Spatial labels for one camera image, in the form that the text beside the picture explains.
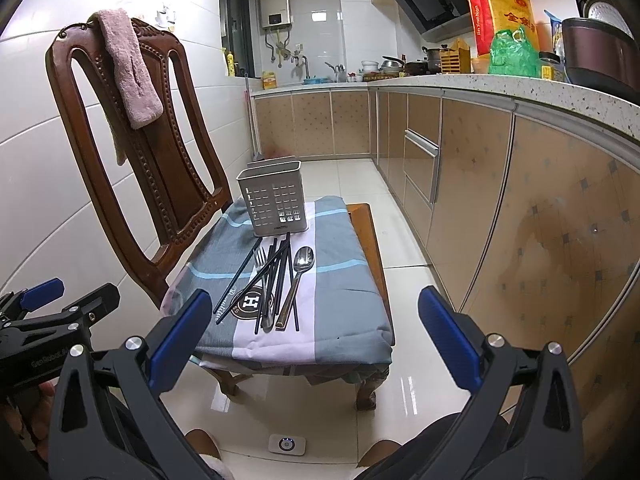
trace spoon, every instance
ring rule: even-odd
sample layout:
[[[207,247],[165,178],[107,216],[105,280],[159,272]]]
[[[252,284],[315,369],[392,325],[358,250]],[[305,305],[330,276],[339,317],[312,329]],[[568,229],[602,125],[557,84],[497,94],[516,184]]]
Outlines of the spoon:
[[[296,276],[291,282],[291,289],[287,294],[287,299],[284,300],[280,316],[276,321],[276,330],[284,330],[287,327],[287,321],[289,320],[289,314],[291,313],[291,306],[293,305],[293,299],[298,292],[298,285],[300,284],[300,278],[302,274],[307,272],[314,266],[314,250],[311,247],[300,247],[296,253],[296,257],[293,259],[293,270],[296,271]]]

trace screw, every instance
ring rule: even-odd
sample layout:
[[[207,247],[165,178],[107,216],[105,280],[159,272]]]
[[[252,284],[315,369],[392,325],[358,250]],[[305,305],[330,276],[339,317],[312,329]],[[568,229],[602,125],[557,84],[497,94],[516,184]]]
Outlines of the screw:
[[[553,355],[560,355],[562,353],[562,347],[560,346],[560,343],[556,343],[555,341],[552,341],[546,347]]]
[[[494,348],[502,348],[504,346],[504,338],[500,334],[490,334],[486,340]]]
[[[127,350],[137,350],[142,346],[142,339],[139,337],[130,337],[127,339],[127,342],[124,343],[124,346],[126,346]]]
[[[78,357],[82,354],[82,352],[84,352],[84,346],[82,345],[73,345],[71,347],[71,350],[69,350],[69,353],[72,355],[72,357]]]

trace countertop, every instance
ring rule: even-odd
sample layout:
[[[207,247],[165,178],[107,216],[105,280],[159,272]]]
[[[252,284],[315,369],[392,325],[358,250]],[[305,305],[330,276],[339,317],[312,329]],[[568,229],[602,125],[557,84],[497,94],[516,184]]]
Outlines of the countertop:
[[[386,86],[451,88],[506,95],[580,114],[615,128],[630,137],[640,139],[640,106],[590,88],[530,77],[481,74],[422,75],[370,83],[285,86],[271,90],[254,91],[252,96],[309,90]]]

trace carved chair back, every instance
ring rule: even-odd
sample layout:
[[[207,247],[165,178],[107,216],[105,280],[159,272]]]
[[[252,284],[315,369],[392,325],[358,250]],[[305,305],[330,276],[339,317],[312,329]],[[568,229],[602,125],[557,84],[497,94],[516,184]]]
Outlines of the carved chair back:
[[[78,167],[100,223],[120,262],[159,307],[166,278],[198,232],[232,202],[228,181],[202,119],[184,47],[171,33],[132,19],[142,56],[164,107],[153,123],[133,130],[114,81],[98,22],[64,28],[47,51],[46,67]],[[135,241],[100,159],[82,97],[72,71],[75,59],[87,76],[118,136],[151,213],[160,248],[147,258]],[[168,64],[173,62],[178,90],[196,145],[214,183],[210,193],[185,148],[172,103]]]

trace green plastic bag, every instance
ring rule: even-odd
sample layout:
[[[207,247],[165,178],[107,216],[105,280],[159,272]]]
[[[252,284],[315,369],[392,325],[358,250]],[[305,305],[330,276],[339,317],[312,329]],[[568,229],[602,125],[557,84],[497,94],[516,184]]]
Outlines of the green plastic bag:
[[[538,53],[524,28],[500,30],[491,43],[489,74],[538,77]]]

